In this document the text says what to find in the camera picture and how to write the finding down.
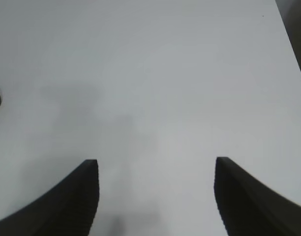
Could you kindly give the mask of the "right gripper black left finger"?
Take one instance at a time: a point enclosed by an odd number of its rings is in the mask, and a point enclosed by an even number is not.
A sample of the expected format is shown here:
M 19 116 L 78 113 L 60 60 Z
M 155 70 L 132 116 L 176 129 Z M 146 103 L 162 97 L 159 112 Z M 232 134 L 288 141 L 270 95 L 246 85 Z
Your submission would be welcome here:
M 98 161 L 87 159 L 41 197 L 0 220 L 0 236 L 87 236 L 98 202 Z

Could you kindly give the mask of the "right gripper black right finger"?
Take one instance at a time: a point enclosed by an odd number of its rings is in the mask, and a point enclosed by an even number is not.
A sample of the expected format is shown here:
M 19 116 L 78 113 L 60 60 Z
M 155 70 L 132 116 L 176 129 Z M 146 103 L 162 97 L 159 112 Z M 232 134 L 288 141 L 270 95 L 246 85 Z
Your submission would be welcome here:
M 214 196 L 229 236 L 301 236 L 301 206 L 228 157 L 217 157 Z

